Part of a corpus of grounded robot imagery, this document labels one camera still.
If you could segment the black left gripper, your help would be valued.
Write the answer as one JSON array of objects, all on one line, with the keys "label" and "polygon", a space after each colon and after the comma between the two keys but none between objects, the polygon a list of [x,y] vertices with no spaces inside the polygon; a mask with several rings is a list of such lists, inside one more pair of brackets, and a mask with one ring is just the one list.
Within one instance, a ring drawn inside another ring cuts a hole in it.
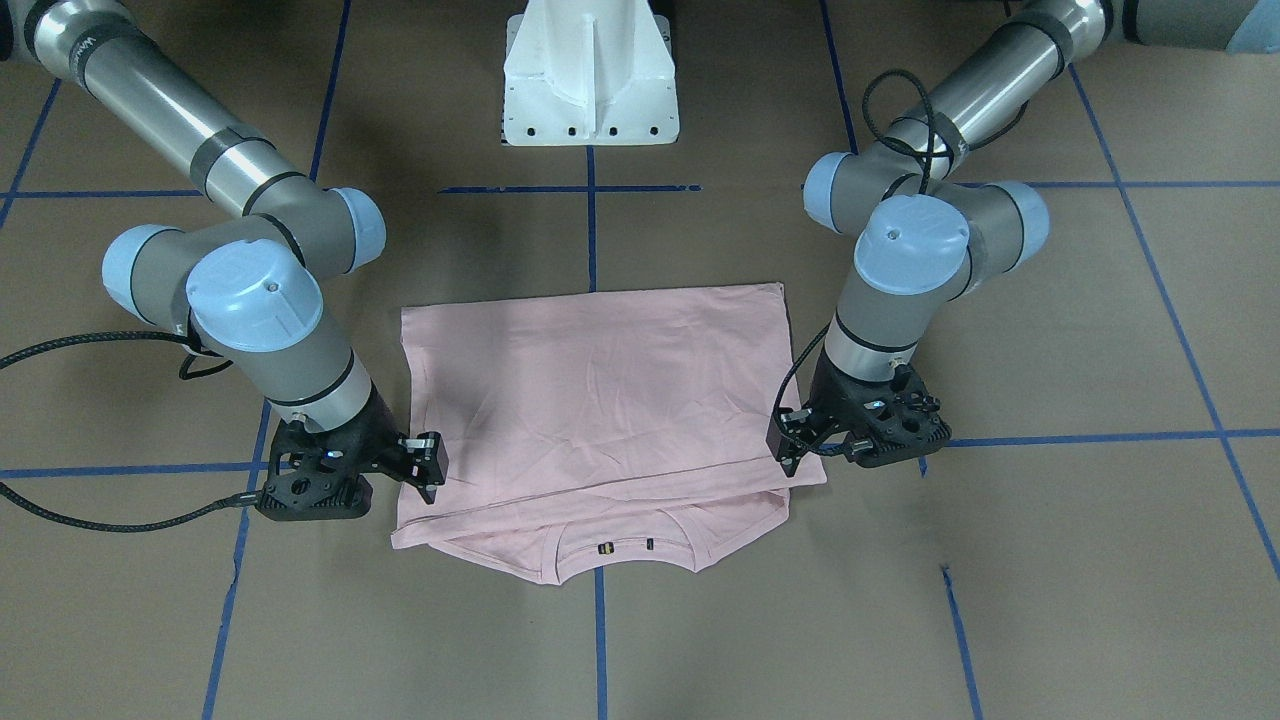
[{"label": "black left gripper", "polygon": [[[804,454],[846,456],[845,452],[854,448],[850,436],[854,396],[886,386],[901,389],[913,380],[916,380],[916,372],[909,363],[893,366],[887,380],[860,380],[838,369],[828,354],[820,351],[809,400],[800,409],[776,409],[776,425],[769,425],[765,433],[773,460],[787,478],[795,478]],[[795,441],[788,433],[795,433]]]}]

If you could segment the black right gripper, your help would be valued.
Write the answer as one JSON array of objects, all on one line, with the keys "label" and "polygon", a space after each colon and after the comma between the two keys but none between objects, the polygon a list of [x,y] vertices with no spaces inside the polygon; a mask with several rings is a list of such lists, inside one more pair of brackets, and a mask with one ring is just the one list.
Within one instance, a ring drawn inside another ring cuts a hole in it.
[{"label": "black right gripper", "polygon": [[429,430],[412,438],[396,425],[378,388],[370,388],[364,406],[346,421],[320,427],[316,411],[285,410],[271,441],[271,469],[314,471],[338,478],[378,471],[410,480],[421,501],[434,505],[440,477],[449,459],[442,436]]}]

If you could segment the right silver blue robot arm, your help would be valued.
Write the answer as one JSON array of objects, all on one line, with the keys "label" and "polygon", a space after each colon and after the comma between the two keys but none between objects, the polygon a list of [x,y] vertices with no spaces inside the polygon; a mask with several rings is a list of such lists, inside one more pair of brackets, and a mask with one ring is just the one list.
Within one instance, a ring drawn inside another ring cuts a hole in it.
[{"label": "right silver blue robot arm", "polygon": [[230,214],[201,231],[138,225],[105,252],[110,297],[195,355],[224,357],[278,414],[259,511],[360,518],[381,473],[431,503],[445,480],[436,433],[402,433],[320,281],[385,247],[376,204],[319,187],[184,73],[119,1],[5,1],[3,59],[79,86]]}]

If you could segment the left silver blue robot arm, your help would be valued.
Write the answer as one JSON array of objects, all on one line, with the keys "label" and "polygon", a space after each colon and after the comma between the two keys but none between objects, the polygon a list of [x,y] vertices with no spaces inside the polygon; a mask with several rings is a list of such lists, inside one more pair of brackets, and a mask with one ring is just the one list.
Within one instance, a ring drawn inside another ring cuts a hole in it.
[{"label": "left silver blue robot arm", "polygon": [[911,360],[936,313],[1038,254],[1050,210],[1030,186],[948,181],[1006,135],[1032,97],[1112,35],[1130,44],[1277,51],[1275,1],[1028,1],[936,88],[891,69],[861,100],[873,143],[831,152],[803,187],[809,217],[854,238],[852,265],[809,396],[774,402],[765,441],[786,477],[805,456],[861,468],[924,457],[952,437]]}]

